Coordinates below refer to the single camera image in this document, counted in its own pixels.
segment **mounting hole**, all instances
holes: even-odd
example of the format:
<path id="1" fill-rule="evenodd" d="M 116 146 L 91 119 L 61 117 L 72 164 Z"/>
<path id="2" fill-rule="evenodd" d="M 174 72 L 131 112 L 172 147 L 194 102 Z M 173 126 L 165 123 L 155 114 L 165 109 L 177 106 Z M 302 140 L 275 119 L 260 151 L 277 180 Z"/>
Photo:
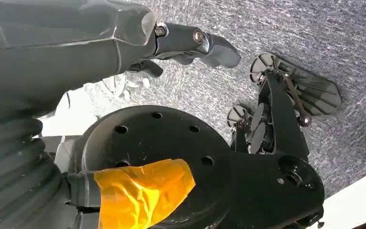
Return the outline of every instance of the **mounting hole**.
<path id="1" fill-rule="evenodd" d="M 189 130 L 194 133 L 200 132 L 200 128 L 196 127 L 195 125 L 192 125 L 189 127 Z"/>
<path id="2" fill-rule="evenodd" d="M 128 131 L 128 128 L 123 125 L 118 125 L 114 128 L 114 131 L 119 134 L 125 134 Z"/>
<path id="3" fill-rule="evenodd" d="M 213 166 L 214 165 L 214 159 L 210 156 L 205 156 L 205 157 L 201 158 L 201 163 L 204 166 Z"/>
<path id="4" fill-rule="evenodd" d="M 302 179 L 300 176 L 295 172 L 289 172 L 285 175 L 285 178 L 287 178 L 288 181 L 290 181 L 291 184 L 295 185 L 296 187 L 300 186 L 302 183 Z"/>
<path id="5" fill-rule="evenodd" d="M 162 114 L 158 112 L 154 112 L 151 114 L 152 118 L 160 119 L 162 118 Z"/>
<path id="6" fill-rule="evenodd" d="M 127 166 L 130 166 L 130 162 L 127 161 L 127 160 L 121 160 L 121 161 L 116 163 L 115 168 L 127 167 Z"/>

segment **black mechanical part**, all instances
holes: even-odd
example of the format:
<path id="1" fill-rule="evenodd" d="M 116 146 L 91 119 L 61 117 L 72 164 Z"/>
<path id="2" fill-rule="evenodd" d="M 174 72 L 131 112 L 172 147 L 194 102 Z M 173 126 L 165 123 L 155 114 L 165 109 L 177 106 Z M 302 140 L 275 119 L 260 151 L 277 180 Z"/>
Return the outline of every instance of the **black mechanical part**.
<path id="1" fill-rule="evenodd" d="M 250 133 L 250 123 L 253 112 L 244 105 L 234 106 L 228 113 L 227 123 L 232 130 L 231 149 L 236 152 L 249 153 L 247 139 Z"/>
<path id="2" fill-rule="evenodd" d="M 247 116 L 248 108 L 235 107 Z M 137 106 L 118 110 L 98 120 L 82 139 L 83 171 L 117 167 L 120 163 L 142 166 L 168 158 L 182 158 L 189 164 L 195 188 L 174 213 L 151 227 L 154 229 L 282 228 L 315 214 L 324 200 L 322 182 L 304 160 L 285 154 L 231 151 L 209 125 L 172 108 Z M 295 171 L 289 170 L 295 165 Z M 300 177 L 299 185 L 292 183 L 287 174 Z M 92 222 L 81 222 L 79 228 L 84 228 L 84 223 Z"/>
<path id="3" fill-rule="evenodd" d="M 333 82 L 318 77 L 275 54 L 263 53 L 259 55 L 252 64 L 250 79 L 261 86 L 265 80 L 263 73 L 271 69 L 276 70 L 279 77 L 291 79 L 300 103 L 310 115 L 330 115 L 341 105 L 339 90 Z M 284 84 L 284 88 L 292 99 L 296 100 L 287 83 Z M 301 120 L 301 123 L 309 122 L 310 120 Z"/>
<path id="4" fill-rule="evenodd" d="M 225 217 L 234 193 L 230 149 L 209 125 L 172 108 L 136 106 L 111 113 L 94 126 L 84 134 L 84 172 L 177 158 L 189 164 L 195 188 L 152 228 L 206 228 Z"/>
<path id="5" fill-rule="evenodd" d="M 145 72 L 153 78 L 158 78 L 163 73 L 163 68 L 155 64 L 153 61 L 143 61 L 133 64 L 128 70 L 132 73 Z"/>
<path id="6" fill-rule="evenodd" d="M 235 152 L 231 153 L 230 160 L 238 172 L 237 189 L 234 204 L 218 229 L 284 228 L 322 208 L 325 199 L 322 181 L 305 161 L 286 155 Z M 296 186 L 285 178 L 280 164 L 291 165 L 292 162 L 305 166 L 299 175 L 316 184 L 315 189 Z M 277 181 L 280 178 L 284 181 L 282 184 Z"/>
<path id="7" fill-rule="evenodd" d="M 174 59 L 188 65 L 195 58 L 208 66 L 233 68 L 241 60 L 239 52 L 225 38 L 202 32 L 193 26 L 173 23 L 160 24 L 165 35 L 156 38 L 157 49 L 153 59 Z"/>
<path id="8" fill-rule="evenodd" d="M 238 122 L 247 120 L 251 122 L 253 119 L 253 112 L 249 107 L 244 105 L 234 106 L 228 113 L 227 124 L 229 127 L 234 127 Z"/>
<path id="9" fill-rule="evenodd" d="M 254 113 L 250 130 L 255 131 L 260 122 L 268 122 L 270 119 L 270 107 L 267 104 L 260 103 L 257 110 Z"/>
<path id="10" fill-rule="evenodd" d="M 254 131 L 250 144 L 250 153 L 266 153 L 273 149 L 273 130 L 269 124 L 260 123 Z"/>

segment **hex bolt head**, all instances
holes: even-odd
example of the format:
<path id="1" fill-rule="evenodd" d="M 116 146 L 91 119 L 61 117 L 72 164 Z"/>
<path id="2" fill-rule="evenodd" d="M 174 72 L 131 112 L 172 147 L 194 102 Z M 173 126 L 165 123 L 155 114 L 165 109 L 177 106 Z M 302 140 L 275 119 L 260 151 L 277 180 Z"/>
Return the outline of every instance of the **hex bolt head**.
<path id="1" fill-rule="evenodd" d="M 155 28 L 155 35 L 157 37 L 163 37 L 164 35 L 166 35 L 166 30 L 164 27 L 162 26 L 158 26 Z"/>
<path id="2" fill-rule="evenodd" d="M 199 29 L 195 29 L 193 31 L 193 40 L 197 44 L 203 43 L 203 32 L 201 30 L 199 30 Z"/>

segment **robotic hand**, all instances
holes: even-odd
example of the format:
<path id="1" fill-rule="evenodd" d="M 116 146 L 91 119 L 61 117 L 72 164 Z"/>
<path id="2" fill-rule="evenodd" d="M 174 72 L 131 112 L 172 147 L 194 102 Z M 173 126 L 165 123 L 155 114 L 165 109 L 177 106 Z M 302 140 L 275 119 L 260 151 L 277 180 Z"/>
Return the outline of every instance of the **robotic hand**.
<path id="1" fill-rule="evenodd" d="M 154 28 L 156 51 L 148 59 L 174 59 L 189 65 L 195 58 L 210 67 L 236 67 L 241 56 L 225 38 L 205 33 L 197 27 L 173 23 L 160 23 Z M 135 63 L 128 70 L 143 71 L 152 77 L 159 77 L 163 70 L 150 60 Z"/>

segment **gray carpet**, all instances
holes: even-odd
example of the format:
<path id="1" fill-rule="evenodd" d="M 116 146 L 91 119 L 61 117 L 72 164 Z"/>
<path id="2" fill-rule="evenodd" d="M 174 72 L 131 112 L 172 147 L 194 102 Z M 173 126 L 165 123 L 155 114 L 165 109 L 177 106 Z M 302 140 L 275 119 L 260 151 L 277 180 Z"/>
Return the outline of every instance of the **gray carpet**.
<path id="1" fill-rule="evenodd" d="M 139 0 L 160 13 L 160 21 L 195 25 L 222 35 L 237 47 L 235 69 L 212 69 L 201 62 L 181 66 L 159 62 L 162 77 L 149 89 L 129 89 L 115 98 L 100 83 L 89 84 L 98 115 L 126 106 L 159 104 L 189 112 L 225 139 L 225 119 L 237 103 L 256 107 L 257 88 L 249 80 L 252 60 L 275 52 L 334 81 L 343 105 L 305 129 L 312 165 L 331 196 L 366 175 L 366 0 Z"/>

